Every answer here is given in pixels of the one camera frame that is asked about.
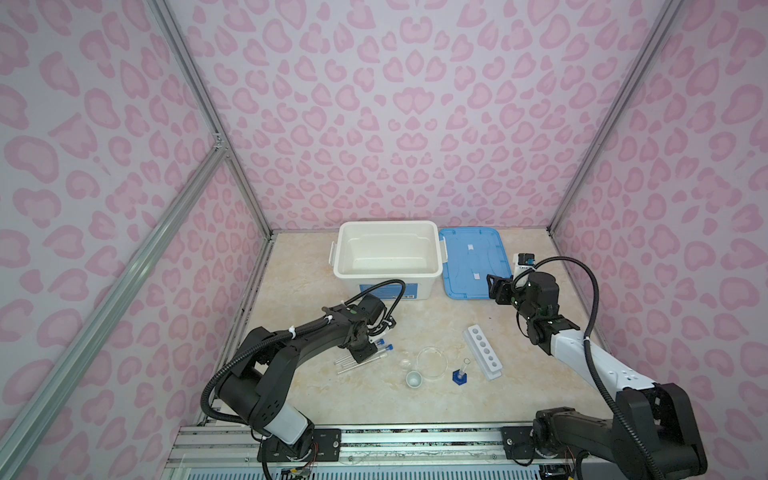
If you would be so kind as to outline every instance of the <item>petri dish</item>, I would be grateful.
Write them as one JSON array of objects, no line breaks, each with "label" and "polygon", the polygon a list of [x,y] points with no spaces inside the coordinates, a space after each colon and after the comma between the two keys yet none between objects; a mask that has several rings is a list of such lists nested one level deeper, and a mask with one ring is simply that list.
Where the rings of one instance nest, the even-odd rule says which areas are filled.
[{"label": "petri dish", "polygon": [[434,346],[427,346],[416,357],[416,370],[427,380],[437,380],[448,368],[448,360]]}]

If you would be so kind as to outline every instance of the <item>slotted panel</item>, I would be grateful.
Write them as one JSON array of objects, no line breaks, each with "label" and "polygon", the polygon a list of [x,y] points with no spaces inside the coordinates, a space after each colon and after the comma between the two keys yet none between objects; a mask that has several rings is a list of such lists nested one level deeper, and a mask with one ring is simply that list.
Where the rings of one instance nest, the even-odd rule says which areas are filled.
[{"label": "slotted panel", "polygon": [[[270,470],[280,478],[280,468]],[[194,468],[188,480],[265,480],[261,467]],[[310,480],[541,480],[538,466],[315,467]]]}]

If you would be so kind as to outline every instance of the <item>small white cup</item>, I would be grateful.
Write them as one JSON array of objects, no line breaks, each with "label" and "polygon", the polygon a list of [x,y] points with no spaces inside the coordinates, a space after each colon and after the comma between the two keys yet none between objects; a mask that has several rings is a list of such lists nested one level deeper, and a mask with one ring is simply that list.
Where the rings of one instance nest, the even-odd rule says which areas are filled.
[{"label": "small white cup", "polygon": [[417,389],[422,386],[422,374],[415,370],[406,373],[406,385],[412,389]]}]

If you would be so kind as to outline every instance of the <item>blue label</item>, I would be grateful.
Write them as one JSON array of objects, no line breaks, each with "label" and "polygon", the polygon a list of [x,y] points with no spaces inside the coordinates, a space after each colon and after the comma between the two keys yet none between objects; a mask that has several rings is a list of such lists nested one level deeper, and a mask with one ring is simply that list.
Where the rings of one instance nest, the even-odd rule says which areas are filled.
[{"label": "blue label", "polygon": [[[367,290],[371,288],[373,285],[361,285],[360,291]],[[402,295],[402,298],[404,299],[415,299],[416,298],[416,291],[419,288],[418,283],[406,283],[406,292]],[[371,293],[373,295],[376,295],[380,300],[394,300],[397,298],[397,296],[400,294],[401,286],[397,283],[393,283],[392,285],[385,285],[380,286],[376,290],[373,290]]]}]

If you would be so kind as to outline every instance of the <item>pink patterned wall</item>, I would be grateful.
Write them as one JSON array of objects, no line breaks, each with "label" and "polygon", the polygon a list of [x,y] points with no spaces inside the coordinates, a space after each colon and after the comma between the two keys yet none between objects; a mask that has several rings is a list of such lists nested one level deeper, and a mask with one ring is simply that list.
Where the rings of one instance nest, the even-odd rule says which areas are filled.
[{"label": "pink patterned wall", "polygon": [[222,165],[20,478],[157,478],[262,241]]},{"label": "pink patterned wall", "polygon": [[2,435],[212,139],[141,0],[0,12]]},{"label": "pink patterned wall", "polygon": [[661,0],[171,2],[273,228],[547,225]]},{"label": "pink patterned wall", "polygon": [[712,480],[768,476],[766,25],[691,2],[556,235],[614,354],[690,395]]}]

